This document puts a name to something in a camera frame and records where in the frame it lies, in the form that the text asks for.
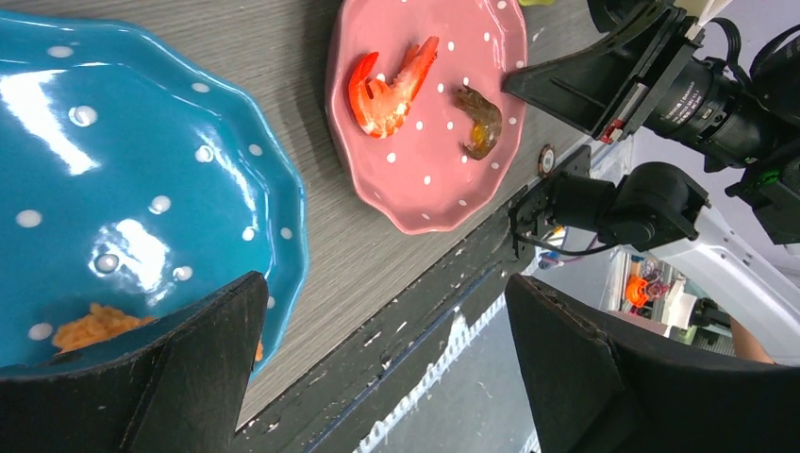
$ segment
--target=orange food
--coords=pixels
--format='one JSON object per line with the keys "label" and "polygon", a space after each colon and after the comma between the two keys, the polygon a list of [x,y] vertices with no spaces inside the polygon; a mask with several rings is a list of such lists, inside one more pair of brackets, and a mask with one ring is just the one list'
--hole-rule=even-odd
{"label": "orange food", "polygon": [[261,339],[258,339],[258,346],[256,346],[256,361],[264,360],[264,345],[261,343]]}
{"label": "orange food", "polygon": [[74,351],[114,338],[154,319],[156,318],[153,316],[139,319],[113,307],[103,307],[100,304],[92,303],[89,307],[89,314],[58,328],[53,337],[53,346],[61,349],[59,354]]}
{"label": "orange food", "polygon": [[368,54],[358,62],[350,76],[348,94],[350,108],[364,132],[384,139],[400,129],[408,116],[411,101],[417,97],[436,59],[438,45],[439,38],[431,36],[422,47],[420,44],[412,46],[391,86],[376,78],[367,81],[377,62],[377,52]]}

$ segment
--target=gray wooden table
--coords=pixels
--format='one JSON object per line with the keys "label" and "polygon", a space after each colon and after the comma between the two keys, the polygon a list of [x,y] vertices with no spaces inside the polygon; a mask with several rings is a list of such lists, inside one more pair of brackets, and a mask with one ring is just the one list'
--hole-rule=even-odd
{"label": "gray wooden table", "polygon": [[[150,29],[189,59],[253,94],[303,174],[311,250],[308,285],[280,351],[248,390],[242,421],[529,182],[544,144],[565,149],[580,138],[552,117],[528,109],[522,147],[493,201],[452,233],[405,236],[355,196],[327,131],[325,59],[339,5],[337,0],[0,0],[5,9],[117,19]],[[531,63],[572,53],[598,37],[586,0],[527,8],[525,18]]]}

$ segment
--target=cooked shrimp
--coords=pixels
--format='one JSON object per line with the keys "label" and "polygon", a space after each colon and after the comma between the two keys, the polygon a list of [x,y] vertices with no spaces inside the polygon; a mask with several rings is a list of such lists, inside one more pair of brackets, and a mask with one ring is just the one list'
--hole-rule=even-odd
{"label": "cooked shrimp", "polygon": [[383,80],[367,81],[375,67],[377,52],[358,62],[350,77],[348,93],[350,107],[364,132],[384,139],[403,125],[411,108],[411,101],[417,96],[433,60],[436,59],[438,45],[439,38],[432,36],[422,47],[419,44],[412,46],[391,86]]}

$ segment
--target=black cable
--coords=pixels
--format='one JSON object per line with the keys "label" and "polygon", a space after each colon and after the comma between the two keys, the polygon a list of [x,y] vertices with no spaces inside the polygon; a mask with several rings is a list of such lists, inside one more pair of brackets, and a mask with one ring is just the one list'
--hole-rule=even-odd
{"label": "black cable", "polygon": [[742,88],[746,92],[751,92],[750,89],[753,82],[750,80],[750,75],[739,65],[739,55],[742,53],[742,34],[736,27],[736,24],[729,19],[722,17],[715,17],[709,22],[719,25],[725,33],[727,38],[727,58],[725,64],[733,73],[733,77],[742,84]]}
{"label": "black cable", "polygon": [[563,250],[554,245],[551,245],[550,243],[546,243],[545,241],[540,241],[538,239],[527,238],[519,234],[515,234],[514,237],[517,239],[517,241],[521,243],[530,243],[532,245],[536,245],[537,247],[541,247],[545,250],[556,252],[559,255],[563,255],[565,257],[587,257],[589,255],[594,255],[595,253],[605,252],[606,250],[610,250],[618,245],[617,243],[607,243],[606,245],[590,248],[589,250]]}
{"label": "black cable", "polygon": [[756,57],[753,59],[753,64],[750,66],[750,74],[754,76],[758,70],[760,70],[761,65],[764,64],[764,60],[777,52],[777,49],[781,46],[781,44],[783,44],[785,40],[798,31],[800,31],[800,24],[789,28],[788,30],[774,37],[770,42],[767,42],[767,44],[758,51]]}

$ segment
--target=food crumb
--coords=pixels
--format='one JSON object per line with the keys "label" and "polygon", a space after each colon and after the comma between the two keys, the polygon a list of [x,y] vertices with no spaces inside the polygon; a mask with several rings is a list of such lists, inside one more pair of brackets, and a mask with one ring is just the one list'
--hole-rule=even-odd
{"label": "food crumb", "polygon": [[62,354],[104,342],[155,319],[153,316],[139,319],[125,314],[122,310],[92,303],[89,306],[89,314],[59,327],[52,343],[60,349],[59,354]]}
{"label": "food crumb", "polygon": [[264,360],[264,344],[261,342],[261,339],[258,339],[258,346],[256,346],[256,361],[263,361]]}

